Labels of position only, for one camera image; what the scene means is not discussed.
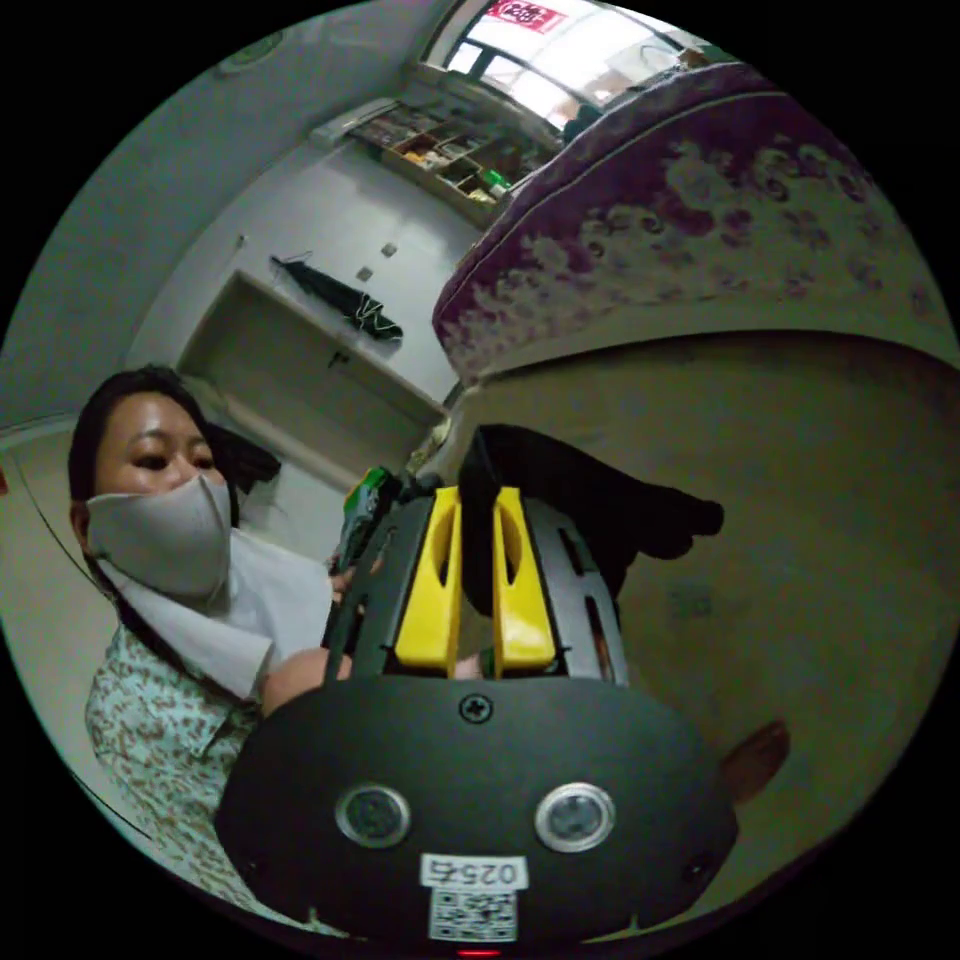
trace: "patterned blouse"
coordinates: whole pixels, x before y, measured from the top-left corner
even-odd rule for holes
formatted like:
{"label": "patterned blouse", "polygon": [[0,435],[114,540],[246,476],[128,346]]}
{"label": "patterned blouse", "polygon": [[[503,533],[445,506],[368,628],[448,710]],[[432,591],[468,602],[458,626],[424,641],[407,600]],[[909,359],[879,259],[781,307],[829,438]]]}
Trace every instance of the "patterned blouse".
{"label": "patterned blouse", "polygon": [[[288,926],[260,904],[220,846],[213,817],[257,704],[237,706],[179,673],[122,625],[93,681],[86,721],[94,753],[137,826],[181,878]],[[320,923],[296,924],[346,936]]]}

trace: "window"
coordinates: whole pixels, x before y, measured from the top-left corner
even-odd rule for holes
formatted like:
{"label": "window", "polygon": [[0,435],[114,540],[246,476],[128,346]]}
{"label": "window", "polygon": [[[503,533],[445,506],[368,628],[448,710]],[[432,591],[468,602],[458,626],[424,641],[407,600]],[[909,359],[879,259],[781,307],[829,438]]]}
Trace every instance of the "window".
{"label": "window", "polygon": [[499,90],[558,129],[581,106],[602,110],[702,44],[598,0],[495,0],[477,4],[477,13],[453,42],[438,41],[435,49],[448,51],[438,65]]}

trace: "woman's hand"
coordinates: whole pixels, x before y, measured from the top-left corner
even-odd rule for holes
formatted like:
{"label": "woman's hand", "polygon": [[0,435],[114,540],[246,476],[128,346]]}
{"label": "woman's hand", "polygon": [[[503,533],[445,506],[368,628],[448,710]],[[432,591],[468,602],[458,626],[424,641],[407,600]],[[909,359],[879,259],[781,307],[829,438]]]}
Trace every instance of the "woman's hand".
{"label": "woman's hand", "polygon": [[[327,669],[330,651],[326,647],[315,647],[312,650],[302,650],[295,653],[289,660],[284,660],[272,673],[267,675],[263,682],[260,698],[260,712],[269,717],[274,710],[285,703],[299,697],[308,690],[316,690],[323,686],[323,675]],[[337,671],[338,680],[346,680],[350,676],[352,662],[344,656]]]}
{"label": "woman's hand", "polygon": [[[327,561],[328,569],[335,563],[336,558],[331,557]],[[373,561],[373,566],[370,568],[371,573],[376,573],[383,566],[383,554],[381,553],[376,560]],[[353,576],[357,572],[356,567],[350,567],[349,570],[344,570],[343,573],[334,573],[330,575],[330,586],[333,588],[333,602],[341,603],[343,601],[344,594],[347,590],[350,589],[350,584],[353,583]]]}

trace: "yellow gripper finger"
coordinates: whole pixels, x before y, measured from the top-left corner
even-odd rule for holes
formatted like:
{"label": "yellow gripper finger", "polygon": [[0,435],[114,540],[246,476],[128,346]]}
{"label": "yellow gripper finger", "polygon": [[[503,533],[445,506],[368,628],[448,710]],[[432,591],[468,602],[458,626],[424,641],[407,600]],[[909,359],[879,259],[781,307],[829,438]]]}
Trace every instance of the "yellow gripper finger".
{"label": "yellow gripper finger", "polygon": [[493,512],[495,676],[545,670],[556,645],[520,491],[504,487]]}
{"label": "yellow gripper finger", "polygon": [[461,509],[457,487],[436,492],[394,647],[403,666],[437,671],[449,678],[454,675],[460,635]]}

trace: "face mask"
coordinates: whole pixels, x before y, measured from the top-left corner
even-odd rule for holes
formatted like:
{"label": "face mask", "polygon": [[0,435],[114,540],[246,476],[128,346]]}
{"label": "face mask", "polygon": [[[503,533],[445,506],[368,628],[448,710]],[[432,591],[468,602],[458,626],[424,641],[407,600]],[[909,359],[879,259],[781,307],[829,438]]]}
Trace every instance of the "face mask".
{"label": "face mask", "polygon": [[170,493],[108,493],[87,502],[94,559],[138,583],[191,599],[209,599],[230,564],[230,493],[194,477]]}

